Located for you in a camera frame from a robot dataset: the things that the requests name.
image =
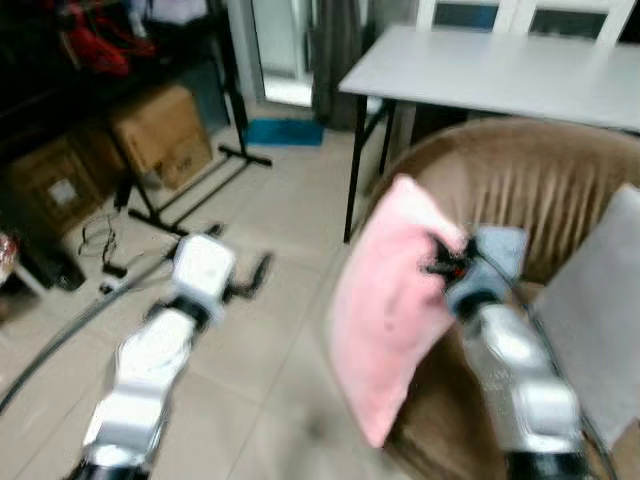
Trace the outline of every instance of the white table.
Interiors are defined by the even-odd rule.
[[[640,48],[453,30],[389,29],[340,83],[358,95],[344,241],[350,239],[362,147],[396,101],[565,120],[640,132]],[[368,96],[385,100],[365,127]]]

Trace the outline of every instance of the pink cushion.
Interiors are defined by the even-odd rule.
[[[332,306],[331,358],[368,442],[380,447],[415,369],[453,324],[432,262],[436,234],[459,251],[465,237],[413,179],[398,176],[353,251]]]

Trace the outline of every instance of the brown upholstered armchair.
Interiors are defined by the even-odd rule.
[[[640,185],[640,142],[589,127],[500,119],[446,130],[406,153],[382,179],[406,173],[456,222],[519,226],[529,234],[523,280],[545,285],[624,183]],[[640,433],[613,452],[622,479],[640,478]],[[451,331],[425,358],[385,448],[417,479],[504,477],[481,391]],[[596,472],[606,478],[601,466]]]

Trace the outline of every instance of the blue mat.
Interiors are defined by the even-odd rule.
[[[257,118],[249,123],[245,138],[249,145],[317,147],[323,134],[324,127],[313,120]]]

